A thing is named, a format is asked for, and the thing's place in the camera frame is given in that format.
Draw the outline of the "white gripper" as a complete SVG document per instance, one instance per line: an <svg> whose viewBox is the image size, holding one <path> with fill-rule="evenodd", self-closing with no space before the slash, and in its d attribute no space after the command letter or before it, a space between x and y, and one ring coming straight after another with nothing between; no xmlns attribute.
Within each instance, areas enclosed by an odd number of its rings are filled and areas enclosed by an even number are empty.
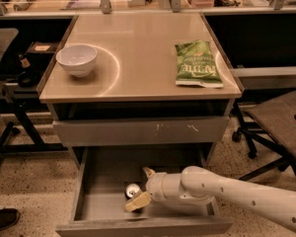
<svg viewBox="0 0 296 237"><path fill-rule="evenodd" d="M126 212L131 212L149 205L151 199L155 202L166 200L163 183L168 174L166 172L156 173L153 169L148 167L143 167L143 172L148 178L146 183L147 192L139 191L129 199L124 206Z"/></svg>

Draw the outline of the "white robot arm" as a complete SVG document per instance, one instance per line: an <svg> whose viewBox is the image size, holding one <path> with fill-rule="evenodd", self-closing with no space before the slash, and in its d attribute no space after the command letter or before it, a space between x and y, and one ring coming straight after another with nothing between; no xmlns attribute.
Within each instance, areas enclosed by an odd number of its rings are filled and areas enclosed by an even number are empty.
<svg viewBox="0 0 296 237"><path fill-rule="evenodd" d="M196 166L176 174L148 167L143 171L147 177L145 189L135 191L124 206L126 211L145 207L152 201L182 209L223 198L296 232L296 192L226 178Z"/></svg>

